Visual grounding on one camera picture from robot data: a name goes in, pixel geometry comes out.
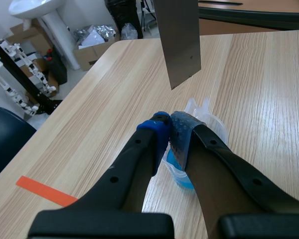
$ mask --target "aluminum foil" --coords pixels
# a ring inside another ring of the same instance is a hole
[[[74,30],[73,34],[77,40],[78,45],[84,41],[88,35],[93,31],[96,30],[97,33],[104,38],[105,42],[109,41],[110,39],[115,37],[115,30],[112,25],[90,25],[83,27],[81,29]]]

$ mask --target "blue rubber pad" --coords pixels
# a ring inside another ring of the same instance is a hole
[[[171,114],[170,148],[182,170],[185,170],[190,137],[193,129],[205,123],[186,112],[175,111]]]
[[[169,140],[169,134],[170,134],[170,126],[171,126],[171,120],[170,116],[166,112],[157,112],[154,114],[154,116],[168,116],[168,124],[164,124],[162,121],[156,121],[156,120],[147,120],[141,124],[138,125],[137,129],[139,128],[149,128],[154,130],[157,133],[157,147],[156,147],[156,164],[154,169],[153,176],[156,175],[159,164],[161,162],[161,158],[163,157]]]

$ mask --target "metal stand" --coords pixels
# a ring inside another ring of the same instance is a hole
[[[57,106],[62,102],[61,100],[50,100],[45,96],[29,78],[21,71],[21,69],[14,63],[14,61],[5,53],[0,47],[0,60],[4,67],[16,78],[16,80],[35,98],[40,104],[37,114],[47,113],[51,114]]]

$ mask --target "sink pedestal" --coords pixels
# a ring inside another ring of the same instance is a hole
[[[58,12],[54,10],[46,15],[43,15],[42,19],[52,32],[59,46],[61,47],[64,56],[71,68],[73,70],[80,69],[80,65],[77,62],[73,53],[75,47],[75,40],[66,28],[66,25],[60,18]]]

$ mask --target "orange tape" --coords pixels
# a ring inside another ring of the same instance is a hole
[[[63,207],[69,206],[77,201],[77,198],[75,197],[62,193],[25,176],[21,176],[16,185]]]

